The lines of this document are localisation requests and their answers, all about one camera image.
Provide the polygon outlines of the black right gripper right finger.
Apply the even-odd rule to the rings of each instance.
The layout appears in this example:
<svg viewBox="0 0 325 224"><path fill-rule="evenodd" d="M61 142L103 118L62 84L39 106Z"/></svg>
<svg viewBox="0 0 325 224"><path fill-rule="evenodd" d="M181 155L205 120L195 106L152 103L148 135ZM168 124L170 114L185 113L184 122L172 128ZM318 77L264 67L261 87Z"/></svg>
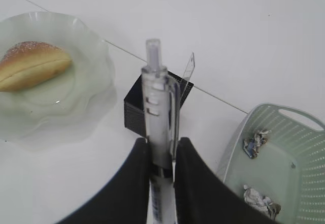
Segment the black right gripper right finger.
<svg viewBox="0 0 325 224"><path fill-rule="evenodd" d="M178 223L274 223L224 185L187 137L177 146L174 189Z"/></svg>

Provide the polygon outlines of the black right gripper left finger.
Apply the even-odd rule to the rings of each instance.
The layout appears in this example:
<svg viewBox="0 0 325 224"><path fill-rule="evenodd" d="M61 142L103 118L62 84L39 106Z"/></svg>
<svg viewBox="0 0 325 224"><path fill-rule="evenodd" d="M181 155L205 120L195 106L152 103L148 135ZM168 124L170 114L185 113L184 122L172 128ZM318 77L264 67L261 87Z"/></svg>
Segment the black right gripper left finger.
<svg viewBox="0 0 325 224"><path fill-rule="evenodd" d="M151 153L137 138L123 165L87 203L59 223L146 223Z"/></svg>

